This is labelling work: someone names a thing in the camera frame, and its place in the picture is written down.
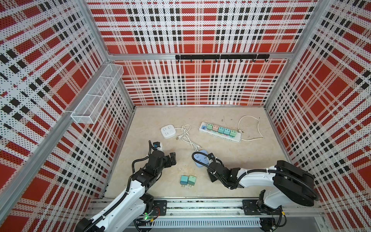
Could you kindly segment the blue square power strip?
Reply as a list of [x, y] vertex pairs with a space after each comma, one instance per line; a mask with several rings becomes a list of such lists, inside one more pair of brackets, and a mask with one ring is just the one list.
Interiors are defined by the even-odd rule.
[[[206, 150], [200, 150], [200, 153], [203, 153], [203, 154], [205, 154], [205, 155], [208, 155], [208, 152], [207, 152]], [[203, 164], [209, 165], [209, 159], [208, 159], [208, 157], [205, 156], [205, 155], [195, 154], [195, 155], [194, 155], [194, 158], [195, 158], [198, 162], [201, 162], [201, 163], [203, 163]], [[199, 168], [204, 167], [203, 165], [199, 164], [198, 162], [195, 162], [197, 167], [199, 167]]]

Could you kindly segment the long white power strip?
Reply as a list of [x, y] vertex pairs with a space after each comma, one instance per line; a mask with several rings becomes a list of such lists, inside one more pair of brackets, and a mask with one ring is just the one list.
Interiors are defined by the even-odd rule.
[[240, 143], [242, 140], [240, 132], [207, 122], [201, 123], [199, 132], [234, 143]]

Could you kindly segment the white square power strip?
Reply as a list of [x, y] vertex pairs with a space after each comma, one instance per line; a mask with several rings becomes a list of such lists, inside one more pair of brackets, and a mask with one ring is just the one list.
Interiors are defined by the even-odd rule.
[[176, 136], [176, 129], [172, 124], [162, 127], [160, 132], [164, 139], [170, 139]]

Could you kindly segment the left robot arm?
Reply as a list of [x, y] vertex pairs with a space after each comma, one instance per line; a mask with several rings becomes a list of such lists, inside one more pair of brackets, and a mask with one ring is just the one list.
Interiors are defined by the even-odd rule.
[[74, 229], [76, 232], [122, 232], [140, 215], [152, 212], [154, 197], [147, 191], [163, 169], [176, 165], [176, 153], [166, 156], [160, 142], [148, 143], [148, 154], [132, 162], [126, 189], [91, 219], [81, 219]]

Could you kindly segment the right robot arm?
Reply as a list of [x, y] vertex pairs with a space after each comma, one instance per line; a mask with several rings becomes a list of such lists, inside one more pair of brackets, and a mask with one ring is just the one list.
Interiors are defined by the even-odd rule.
[[196, 151], [192, 154], [192, 159], [206, 167], [212, 182], [218, 180], [230, 190], [269, 187], [269, 190], [264, 189], [260, 193], [257, 203], [260, 208], [277, 209], [290, 203], [312, 207], [315, 201], [321, 199], [315, 190], [315, 176], [284, 160], [264, 169], [228, 169], [212, 153]]

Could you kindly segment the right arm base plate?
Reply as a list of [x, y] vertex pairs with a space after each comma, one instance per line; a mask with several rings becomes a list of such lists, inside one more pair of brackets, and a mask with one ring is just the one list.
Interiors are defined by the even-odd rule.
[[277, 209], [272, 209], [269, 208], [268, 206], [262, 204], [258, 204], [258, 200], [242, 200], [242, 207], [241, 209], [244, 211], [244, 214], [246, 216], [256, 216], [256, 215], [280, 215], [281, 211], [279, 208]]

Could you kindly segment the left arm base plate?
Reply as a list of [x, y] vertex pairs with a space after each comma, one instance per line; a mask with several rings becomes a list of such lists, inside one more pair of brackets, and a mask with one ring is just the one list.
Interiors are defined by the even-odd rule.
[[165, 216], [167, 213], [167, 203], [166, 200], [154, 200], [149, 202], [149, 204], [146, 206], [145, 215], [150, 216]]

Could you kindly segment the aluminium front rail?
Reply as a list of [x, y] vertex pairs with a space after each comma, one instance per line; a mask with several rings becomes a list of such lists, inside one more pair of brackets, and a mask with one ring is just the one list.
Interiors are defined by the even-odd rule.
[[[155, 198], [154, 200], [168, 201], [166, 217], [247, 217], [241, 209], [242, 200], [258, 200], [258, 198]], [[86, 217], [93, 217], [112, 201], [113, 199], [108, 198], [92, 200]], [[306, 207], [291, 203], [282, 208], [287, 217], [317, 217], [324, 214], [324, 209], [318, 204]]]

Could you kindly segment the black hook rail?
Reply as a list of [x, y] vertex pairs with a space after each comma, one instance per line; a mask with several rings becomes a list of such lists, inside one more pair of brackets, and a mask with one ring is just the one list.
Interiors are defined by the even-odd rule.
[[264, 60], [267, 61], [270, 58], [270, 54], [245, 54], [245, 55], [175, 55], [177, 61], [183, 60]]

